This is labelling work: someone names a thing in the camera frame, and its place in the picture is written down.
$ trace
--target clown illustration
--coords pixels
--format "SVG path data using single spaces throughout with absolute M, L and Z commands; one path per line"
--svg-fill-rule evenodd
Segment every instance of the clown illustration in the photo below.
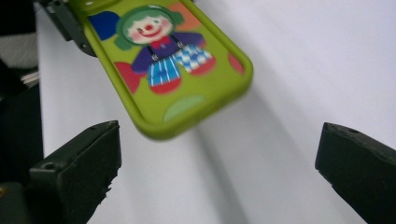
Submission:
M 136 8 L 120 18 L 115 44 L 122 50 L 140 47 L 131 69 L 134 75 L 147 75 L 153 92 L 173 91 L 181 82 L 178 64 L 193 76 L 206 74 L 216 64 L 203 49 L 204 37 L 193 32 L 176 32 L 184 19 L 165 7 Z

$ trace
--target pink shape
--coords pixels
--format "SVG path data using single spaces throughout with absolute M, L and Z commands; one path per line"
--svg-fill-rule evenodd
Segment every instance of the pink shape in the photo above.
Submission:
M 115 63 L 115 65 L 125 81 L 125 84 L 128 86 L 131 93 L 134 94 L 139 87 L 140 78 L 142 76 L 135 74 L 134 71 L 132 71 L 131 65 L 128 63 Z
M 244 75 L 244 67 L 231 53 L 228 54 L 228 61 L 230 61 L 231 66 L 236 72 L 240 75 Z

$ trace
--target red shoe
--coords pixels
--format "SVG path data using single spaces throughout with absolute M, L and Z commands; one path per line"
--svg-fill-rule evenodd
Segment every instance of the red shoe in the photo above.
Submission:
M 177 89 L 177 87 L 180 85 L 180 82 L 181 78 L 177 78 L 161 85 L 150 86 L 150 88 L 157 94 L 166 94 Z

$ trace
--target white table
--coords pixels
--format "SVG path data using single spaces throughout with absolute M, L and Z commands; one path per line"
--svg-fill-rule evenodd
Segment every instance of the white table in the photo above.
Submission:
M 101 64 L 37 12 L 45 154 L 120 122 L 122 167 L 90 223 L 364 223 L 314 168 L 323 122 L 396 148 L 394 1 L 201 0 L 255 65 L 235 104 L 142 136 Z

